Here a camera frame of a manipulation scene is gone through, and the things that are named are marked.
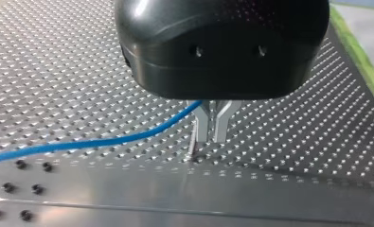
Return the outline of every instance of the green edge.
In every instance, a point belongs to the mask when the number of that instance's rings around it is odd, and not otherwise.
[[[374,96],[374,66],[370,62],[369,57],[361,48],[354,35],[349,30],[343,17],[337,11],[336,8],[331,7],[330,9],[331,22],[337,31],[337,35],[340,41],[343,43],[346,51],[358,67],[359,71],[363,75],[366,85]]]

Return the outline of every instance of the aluminum surface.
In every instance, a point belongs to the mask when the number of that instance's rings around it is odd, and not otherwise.
[[[186,106],[143,91],[120,53],[110,1],[5,3],[0,152],[143,131]],[[374,224],[374,99],[332,28],[310,80],[287,97],[244,101],[226,144],[198,143],[192,155],[193,119],[123,146],[28,157],[24,170],[2,163],[0,203]],[[2,191],[6,182],[17,190]],[[43,195],[31,193],[36,183]]]

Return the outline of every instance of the perforated metal plate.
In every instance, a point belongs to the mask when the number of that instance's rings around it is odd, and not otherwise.
[[[3,5],[0,152],[143,131],[185,107],[134,82],[113,21],[110,1]],[[123,146],[28,157],[24,170],[0,164],[0,187],[17,186],[0,189],[0,202],[374,223],[374,188],[340,184],[374,185],[374,99],[332,28],[310,80],[280,99],[245,101],[226,144],[198,144],[191,157],[192,121]],[[31,193],[35,183],[43,195]]]

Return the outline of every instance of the screw hole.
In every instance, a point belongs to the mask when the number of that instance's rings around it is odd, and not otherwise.
[[[193,45],[189,49],[189,53],[196,58],[201,58],[204,54],[204,50],[199,45]]]

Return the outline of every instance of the blue cable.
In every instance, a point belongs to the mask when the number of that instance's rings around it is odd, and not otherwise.
[[[46,153],[60,149],[79,149],[79,148],[96,148],[96,147],[103,147],[103,146],[112,146],[112,145],[120,145],[128,142],[132,142],[135,140],[145,139],[151,136],[154,136],[160,132],[165,131],[166,129],[170,128],[182,118],[190,114],[196,108],[198,108],[202,104],[202,101],[195,101],[190,106],[186,107],[183,111],[176,114],[173,118],[168,120],[167,122],[163,123],[162,125],[148,131],[143,131],[136,134],[126,135],[123,137],[117,137],[112,139],[101,139],[101,140],[88,140],[88,141],[78,141],[78,142],[71,142],[71,143],[62,143],[62,144],[51,144],[51,145],[42,145],[32,148],[23,148],[16,151],[8,151],[8,152],[1,152],[0,153],[0,162],[8,160],[8,159],[16,159],[23,156],[28,156],[37,153]]]

